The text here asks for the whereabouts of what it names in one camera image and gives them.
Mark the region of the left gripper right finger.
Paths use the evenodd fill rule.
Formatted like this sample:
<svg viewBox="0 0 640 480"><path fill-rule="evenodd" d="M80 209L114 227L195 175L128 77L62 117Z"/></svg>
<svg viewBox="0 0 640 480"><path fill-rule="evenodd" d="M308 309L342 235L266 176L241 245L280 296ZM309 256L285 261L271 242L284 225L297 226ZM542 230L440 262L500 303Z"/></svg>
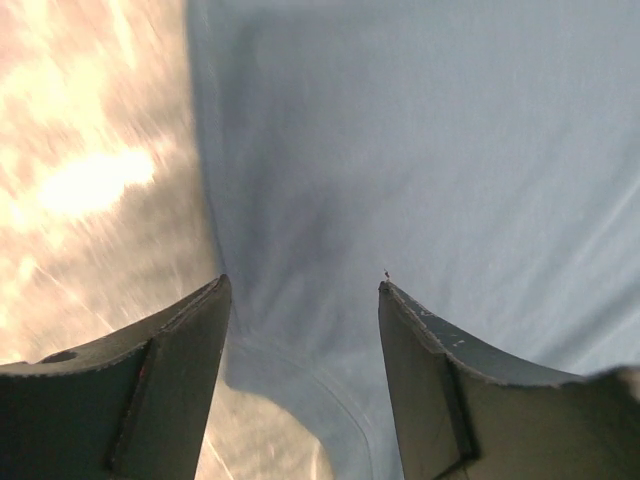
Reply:
<svg viewBox="0 0 640 480"><path fill-rule="evenodd" d="M501 351L391 282L379 329L408 479L635 479L639 371L590 376Z"/></svg>

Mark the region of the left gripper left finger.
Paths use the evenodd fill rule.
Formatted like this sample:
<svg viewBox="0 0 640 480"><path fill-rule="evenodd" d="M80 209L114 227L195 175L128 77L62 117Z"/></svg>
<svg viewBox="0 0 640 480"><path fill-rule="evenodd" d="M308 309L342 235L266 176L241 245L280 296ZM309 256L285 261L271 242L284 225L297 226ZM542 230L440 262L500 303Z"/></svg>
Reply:
<svg viewBox="0 0 640 480"><path fill-rule="evenodd" d="M193 478L230 307L223 276L97 340L4 365L2 477Z"/></svg>

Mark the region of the blue-grey t-shirt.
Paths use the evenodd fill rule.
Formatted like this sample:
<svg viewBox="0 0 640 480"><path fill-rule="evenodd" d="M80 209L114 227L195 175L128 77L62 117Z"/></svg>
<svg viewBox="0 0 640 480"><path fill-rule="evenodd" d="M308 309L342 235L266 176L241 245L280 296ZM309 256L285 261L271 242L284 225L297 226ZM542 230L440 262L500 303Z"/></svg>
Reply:
<svg viewBox="0 0 640 480"><path fill-rule="evenodd" d="M389 274L521 358L639 360L635 1L193 1L194 110L233 314L227 383L339 479L402 467Z"/></svg>

